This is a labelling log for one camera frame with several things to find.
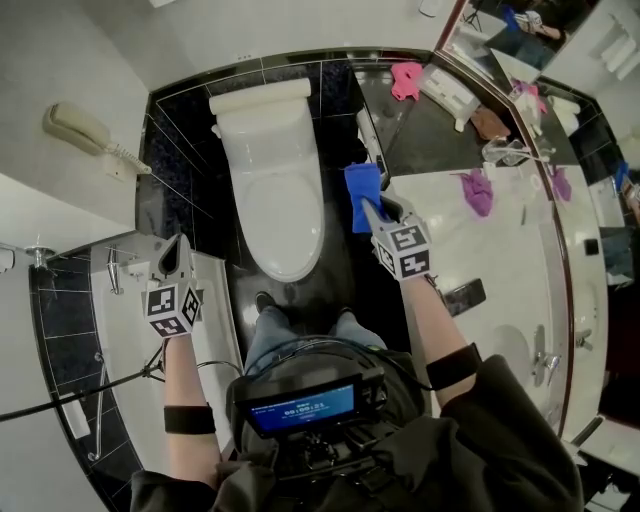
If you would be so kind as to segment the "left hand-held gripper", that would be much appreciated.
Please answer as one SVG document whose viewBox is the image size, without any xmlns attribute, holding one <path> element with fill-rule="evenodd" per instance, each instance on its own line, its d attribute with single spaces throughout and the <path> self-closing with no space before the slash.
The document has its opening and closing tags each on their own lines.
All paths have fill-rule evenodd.
<svg viewBox="0 0 640 512">
<path fill-rule="evenodd" d="M 192 276 L 192 248 L 185 234 L 176 234 L 154 245 L 150 277 L 186 279 Z M 200 318 L 203 301 L 197 280 L 180 280 L 146 291 L 144 313 L 147 323 L 162 339 L 189 335 Z"/>
</svg>

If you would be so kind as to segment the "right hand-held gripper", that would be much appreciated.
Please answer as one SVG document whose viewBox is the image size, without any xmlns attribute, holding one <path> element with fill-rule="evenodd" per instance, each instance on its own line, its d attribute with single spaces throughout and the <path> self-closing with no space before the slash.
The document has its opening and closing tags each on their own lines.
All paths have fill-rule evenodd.
<svg viewBox="0 0 640 512">
<path fill-rule="evenodd" d="M 430 247 L 424 223 L 413 205 L 393 193 L 382 193 L 377 205 L 361 199 L 379 263 L 397 281 L 425 277 L 430 270 Z"/>
</svg>

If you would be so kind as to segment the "blue cleaning cloth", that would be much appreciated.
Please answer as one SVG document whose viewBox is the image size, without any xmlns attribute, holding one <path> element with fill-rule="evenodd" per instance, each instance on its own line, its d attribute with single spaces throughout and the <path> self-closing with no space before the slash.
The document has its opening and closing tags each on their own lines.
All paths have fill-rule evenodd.
<svg viewBox="0 0 640 512">
<path fill-rule="evenodd" d="M 380 197 L 381 175 L 375 163 L 354 163 L 344 169 L 346 187 L 352 205 L 352 232 L 371 233 L 362 200 L 369 201 L 381 217 L 385 217 Z"/>
</svg>

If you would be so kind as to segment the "white toilet lid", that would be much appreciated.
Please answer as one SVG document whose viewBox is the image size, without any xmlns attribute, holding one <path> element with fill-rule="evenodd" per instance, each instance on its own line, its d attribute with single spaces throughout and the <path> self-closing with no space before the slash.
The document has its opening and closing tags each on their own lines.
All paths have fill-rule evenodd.
<svg viewBox="0 0 640 512">
<path fill-rule="evenodd" d="M 292 283 L 318 262 L 325 231 L 319 166 L 232 173 L 242 234 L 258 267 Z"/>
</svg>

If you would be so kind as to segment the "person's right forearm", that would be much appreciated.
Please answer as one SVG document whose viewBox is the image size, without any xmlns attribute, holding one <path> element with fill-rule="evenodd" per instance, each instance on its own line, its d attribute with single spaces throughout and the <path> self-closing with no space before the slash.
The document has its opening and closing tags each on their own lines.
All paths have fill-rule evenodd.
<svg viewBox="0 0 640 512">
<path fill-rule="evenodd" d="M 402 291 L 414 313 L 431 388 L 443 408 L 473 388 L 480 363 L 477 350 L 466 342 L 427 279 L 408 279 Z"/>
</svg>

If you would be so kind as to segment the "person's left forearm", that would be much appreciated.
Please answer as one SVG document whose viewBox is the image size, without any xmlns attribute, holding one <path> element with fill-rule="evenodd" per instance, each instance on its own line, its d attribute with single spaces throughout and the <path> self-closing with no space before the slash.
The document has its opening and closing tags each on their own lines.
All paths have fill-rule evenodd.
<svg viewBox="0 0 640 512">
<path fill-rule="evenodd" d="M 206 406 L 190 335 L 170 338 L 164 354 L 165 405 Z M 221 454 L 214 433 L 167 434 L 170 475 L 218 488 Z"/>
</svg>

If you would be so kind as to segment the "chrome toilet paper holder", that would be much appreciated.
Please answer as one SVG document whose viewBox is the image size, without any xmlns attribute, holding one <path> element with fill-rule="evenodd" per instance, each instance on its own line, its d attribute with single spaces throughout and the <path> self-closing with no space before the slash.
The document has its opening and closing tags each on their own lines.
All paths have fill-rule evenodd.
<svg viewBox="0 0 640 512">
<path fill-rule="evenodd" d="M 377 165 L 381 176 L 381 189 L 386 190 L 390 182 L 390 176 L 371 115 L 366 107 L 363 107 L 356 114 L 356 122 L 359 139 L 367 149 L 368 161 Z"/>
</svg>

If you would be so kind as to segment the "white ceramic toilet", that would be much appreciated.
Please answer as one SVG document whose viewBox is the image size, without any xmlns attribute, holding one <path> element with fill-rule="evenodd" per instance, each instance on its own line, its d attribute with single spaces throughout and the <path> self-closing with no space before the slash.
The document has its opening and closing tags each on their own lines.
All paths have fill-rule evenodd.
<svg viewBox="0 0 640 512">
<path fill-rule="evenodd" d="M 232 173 L 273 167 L 319 166 L 313 122 L 305 99 L 257 105 L 216 115 Z"/>
</svg>

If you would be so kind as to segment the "chrome bathtub faucet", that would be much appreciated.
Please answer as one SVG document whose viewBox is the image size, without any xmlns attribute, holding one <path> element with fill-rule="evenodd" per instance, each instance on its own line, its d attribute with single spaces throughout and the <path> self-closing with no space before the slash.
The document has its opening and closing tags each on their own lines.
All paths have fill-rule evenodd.
<svg viewBox="0 0 640 512">
<path fill-rule="evenodd" d="M 107 248 L 106 269 L 110 279 L 111 293 L 122 295 L 124 288 L 121 285 L 121 274 L 129 278 L 138 279 L 139 275 L 135 270 L 131 270 L 132 263 L 136 263 L 139 256 L 136 253 L 120 249 L 117 244 L 111 244 Z"/>
</svg>

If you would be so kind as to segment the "purple cloth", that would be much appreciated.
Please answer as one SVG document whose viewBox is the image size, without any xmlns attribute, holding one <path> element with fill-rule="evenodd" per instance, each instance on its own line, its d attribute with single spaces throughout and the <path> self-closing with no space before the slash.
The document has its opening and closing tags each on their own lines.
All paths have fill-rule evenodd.
<svg viewBox="0 0 640 512">
<path fill-rule="evenodd" d="M 456 172 L 466 203 L 480 217 L 488 217 L 493 209 L 494 192 L 491 181 L 479 168 Z"/>
</svg>

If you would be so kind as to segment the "white bathtub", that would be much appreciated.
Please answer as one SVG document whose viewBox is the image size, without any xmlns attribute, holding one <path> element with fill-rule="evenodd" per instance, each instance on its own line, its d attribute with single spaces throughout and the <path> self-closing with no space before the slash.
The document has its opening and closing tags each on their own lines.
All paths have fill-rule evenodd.
<svg viewBox="0 0 640 512">
<path fill-rule="evenodd" d="M 91 287 L 95 322 L 108 376 L 116 380 L 139 371 L 161 345 L 143 314 L 150 260 L 155 236 L 132 234 L 99 242 L 91 249 Z M 106 269 L 107 250 L 117 244 L 136 253 L 132 263 L 139 278 L 121 274 L 122 295 L 111 293 Z M 212 407 L 217 438 L 224 457 L 233 448 L 226 417 L 226 390 L 242 367 L 242 356 L 233 325 L 225 266 L 221 259 L 195 252 L 192 255 L 197 289 L 203 297 L 201 315 L 192 333 L 196 361 L 205 397 Z M 167 473 L 169 455 L 163 424 L 164 385 L 159 380 L 139 378 L 113 391 L 120 415 L 141 465 Z"/>
</svg>

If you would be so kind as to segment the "black smartphone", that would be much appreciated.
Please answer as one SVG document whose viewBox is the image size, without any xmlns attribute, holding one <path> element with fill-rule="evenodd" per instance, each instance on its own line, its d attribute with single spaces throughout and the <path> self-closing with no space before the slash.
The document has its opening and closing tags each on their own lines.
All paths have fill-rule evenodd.
<svg viewBox="0 0 640 512">
<path fill-rule="evenodd" d="M 452 317 L 482 304 L 486 300 L 486 292 L 479 278 L 473 279 L 444 294 L 446 307 Z"/>
</svg>

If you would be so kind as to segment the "marble vanity counter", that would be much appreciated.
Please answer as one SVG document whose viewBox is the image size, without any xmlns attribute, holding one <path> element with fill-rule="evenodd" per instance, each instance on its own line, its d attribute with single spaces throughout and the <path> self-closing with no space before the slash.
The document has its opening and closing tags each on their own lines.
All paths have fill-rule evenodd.
<svg viewBox="0 0 640 512">
<path fill-rule="evenodd" d="M 487 172 L 494 200 L 488 217 L 466 203 L 456 172 L 481 168 L 481 142 L 472 127 L 456 132 L 433 100 L 397 101 L 391 94 L 392 61 L 353 65 L 390 176 L 387 190 L 410 202 L 431 241 L 431 272 L 443 293 L 482 280 L 486 300 L 456 316 L 464 336 L 483 356 L 494 353 L 494 330 L 512 325 L 531 354 L 526 392 L 557 432 L 567 414 L 572 328 L 568 257 L 555 207 L 538 166 L 522 163 Z M 548 352 L 561 356 L 549 386 L 534 386 L 534 332 L 545 328 Z"/>
</svg>

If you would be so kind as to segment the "person's blue jeans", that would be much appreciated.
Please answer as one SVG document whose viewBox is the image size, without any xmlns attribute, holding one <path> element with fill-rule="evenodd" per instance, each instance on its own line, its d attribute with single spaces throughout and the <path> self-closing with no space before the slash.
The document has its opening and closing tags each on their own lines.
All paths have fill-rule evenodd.
<svg viewBox="0 0 640 512">
<path fill-rule="evenodd" d="M 247 352 L 244 373 L 262 371 L 273 361 L 309 345 L 312 341 L 327 343 L 329 339 L 348 340 L 371 349 L 386 350 L 384 341 L 374 332 L 356 322 L 336 323 L 327 335 L 299 335 L 288 317 L 278 307 L 268 307 L 258 316 L 253 341 Z"/>
</svg>

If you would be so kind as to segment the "clear drinking glass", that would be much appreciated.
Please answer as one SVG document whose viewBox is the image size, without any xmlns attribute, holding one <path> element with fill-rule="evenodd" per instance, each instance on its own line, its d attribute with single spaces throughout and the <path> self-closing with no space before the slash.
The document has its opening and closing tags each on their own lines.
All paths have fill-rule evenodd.
<svg viewBox="0 0 640 512">
<path fill-rule="evenodd" d="M 514 167 L 527 158 L 530 149 L 518 139 L 509 141 L 504 137 L 496 137 L 484 145 L 481 153 L 486 162 L 502 162 L 506 166 Z"/>
</svg>

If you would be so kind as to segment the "pink cloth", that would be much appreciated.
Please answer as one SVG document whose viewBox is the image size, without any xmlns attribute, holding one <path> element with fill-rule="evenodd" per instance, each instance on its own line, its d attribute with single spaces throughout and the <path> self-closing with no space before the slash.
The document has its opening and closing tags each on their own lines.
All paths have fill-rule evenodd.
<svg viewBox="0 0 640 512">
<path fill-rule="evenodd" d="M 423 68 L 418 62 L 402 62 L 391 66 L 391 74 L 394 84 L 391 94 L 397 101 L 404 101 L 408 97 L 418 101 L 420 89 L 417 85 L 418 79 L 422 76 Z"/>
</svg>

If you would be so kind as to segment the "chrome shower valve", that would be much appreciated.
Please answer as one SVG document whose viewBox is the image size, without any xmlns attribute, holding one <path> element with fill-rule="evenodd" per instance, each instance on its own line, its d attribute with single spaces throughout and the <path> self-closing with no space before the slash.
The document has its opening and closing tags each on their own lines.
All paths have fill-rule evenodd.
<svg viewBox="0 0 640 512">
<path fill-rule="evenodd" d="M 48 260 L 56 255 L 56 251 L 42 245 L 39 240 L 35 244 L 23 248 L 24 253 L 31 257 L 36 270 L 47 270 Z"/>
</svg>

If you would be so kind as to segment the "chrome grab bar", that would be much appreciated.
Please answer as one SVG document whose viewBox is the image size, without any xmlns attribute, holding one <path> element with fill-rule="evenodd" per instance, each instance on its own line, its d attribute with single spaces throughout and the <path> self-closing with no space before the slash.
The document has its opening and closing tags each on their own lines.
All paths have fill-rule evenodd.
<svg viewBox="0 0 640 512">
<path fill-rule="evenodd" d="M 103 355 L 101 353 L 96 353 L 94 358 L 97 362 L 101 364 L 100 369 L 100 381 L 99 386 L 102 387 L 106 384 L 107 381 L 107 368 L 104 362 Z M 102 457 L 102 414 L 103 414 L 103 401 L 104 401 L 104 391 L 97 392 L 97 406 L 96 406 L 96 418 L 95 418 L 95 447 L 92 452 L 87 454 L 87 458 L 90 462 L 95 463 L 99 461 Z"/>
</svg>

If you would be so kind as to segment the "black light stand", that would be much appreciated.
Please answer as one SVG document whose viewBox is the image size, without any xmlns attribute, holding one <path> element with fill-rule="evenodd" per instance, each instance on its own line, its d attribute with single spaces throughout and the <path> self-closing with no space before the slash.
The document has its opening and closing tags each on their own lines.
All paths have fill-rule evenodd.
<svg viewBox="0 0 640 512">
<path fill-rule="evenodd" d="M 163 347 L 164 347 L 164 344 L 161 344 L 158 350 L 153 354 L 151 359 L 147 363 L 145 363 L 138 372 L 135 372 L 133 374 L 127 375 L 125 377 L 122 377 L 113 381 L 109 381 L 95 388 L 72 393 L 71 395 L 65 396 L 63 398 L 58 397 L 46 403 L 42 403 L 39 405 L 31 406 L 25 409 L 20 409 L 20 410 L 9 412 L 9 413 L 2 413 L 0 414 L 0 424 L 25 418 L 25 417 L 29 417 L 29 416 L 32 416 L 41 412 L 49 411 L 52 409 L 59 409 L 63 405 L 73 403 L 75 401 L 82 401 L 93 395 L 99 395 L 107 390 L 121 386 L 123 384 L 129 383 L 139 378 L 149 378 L 153 380 L 160 380 L 160 377 L 155 375 L 155 372 L 163 369 L 163 363 L 161 362 Z"/>
</svg>

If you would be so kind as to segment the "white soap tray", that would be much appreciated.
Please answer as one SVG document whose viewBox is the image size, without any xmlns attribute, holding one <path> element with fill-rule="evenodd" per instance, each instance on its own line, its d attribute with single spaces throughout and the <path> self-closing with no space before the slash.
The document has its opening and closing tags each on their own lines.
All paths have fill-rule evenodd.
<svg viewBox="0 0 640 512">
<path fill-rule="evenodd" d="M 79 400 L 63 404 L 62 410 L 74 439 L 81 439 L 91 434 L 89 422 Z"/>
</svg>

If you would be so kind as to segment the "chest-mounted monitor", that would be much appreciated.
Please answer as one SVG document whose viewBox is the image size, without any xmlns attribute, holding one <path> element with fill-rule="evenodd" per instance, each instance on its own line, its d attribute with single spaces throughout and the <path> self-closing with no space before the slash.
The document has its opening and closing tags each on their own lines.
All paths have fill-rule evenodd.
<svg viewBox="0 0 640 512">
<path fill-rule="evenodd" d="M 239 377 L 226 406 L 235 457 L 286 475 L 357 460 L 396 431 L 387 398 L 384 369 L 353 360 Z"/>
</svg>

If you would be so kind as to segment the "chrome sink faucet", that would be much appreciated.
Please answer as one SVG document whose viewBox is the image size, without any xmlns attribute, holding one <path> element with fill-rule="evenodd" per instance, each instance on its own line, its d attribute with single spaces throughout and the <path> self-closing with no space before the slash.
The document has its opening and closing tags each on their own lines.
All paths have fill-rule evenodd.
<svg viewBox="0 0 640 512">
<path fill-rule="evenodd" d="M 532 376 L 534 386 L 541 387 L 543 384 L 550 385 L 551 380 L 559 367 L 561 356 L 548 352 L 546 348 L 545 328 L 539 324 L 534 332 L 534 357 L 532 366 Z"/>
</svg>

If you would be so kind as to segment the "person's black jacket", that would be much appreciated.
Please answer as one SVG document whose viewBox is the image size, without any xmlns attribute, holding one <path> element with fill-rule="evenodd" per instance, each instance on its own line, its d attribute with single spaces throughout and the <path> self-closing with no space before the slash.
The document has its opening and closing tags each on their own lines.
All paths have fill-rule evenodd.
<svg viewBox="0 0 640 512">
<path fill-rule="evenodd" d="M 130 512 L 582 512 L 575 464 L 505 359 L 475 371 L 436 418 L 391 375 L 365 448 L 336 474 L 281 470 L 284 448 L 246 430 L 214 485 L 135 474 Z"/>
</svg>

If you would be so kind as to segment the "beige wall telephone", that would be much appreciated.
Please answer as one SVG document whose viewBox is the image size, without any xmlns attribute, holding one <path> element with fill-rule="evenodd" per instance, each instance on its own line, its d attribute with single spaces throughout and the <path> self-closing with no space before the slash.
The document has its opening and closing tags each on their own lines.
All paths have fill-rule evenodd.
<svg viewBox="0 0 640 512">
<path fill-rule="evenodd" d="M 73 103 L 61 101 L 49 106 L 43 115 L 42 128 L 89 155 L 111 155 L 127 162 L 138 174 L 152 173 L 150 166 L 112 139 L 104 123 Z"/>
</svg>

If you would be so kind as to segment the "wood-framed wall mirror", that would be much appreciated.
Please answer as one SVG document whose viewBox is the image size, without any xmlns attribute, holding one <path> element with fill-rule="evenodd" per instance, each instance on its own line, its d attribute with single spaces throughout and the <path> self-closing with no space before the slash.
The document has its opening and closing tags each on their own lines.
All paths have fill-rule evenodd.
<svg viewBox="0 0 640 512">
<path fill-rule="evenodd" d="M 534 85 L 564 129 L 554 163 L 573 197 L 561 205 L 573 285 L 573 369 L 562 432 L 598 413 L 609 330 L 640 314 L 640 225 L 618 178 L 640 182 L 640 0 L 446 0 L 444 52 L 508 94 Z"/>
</svg>

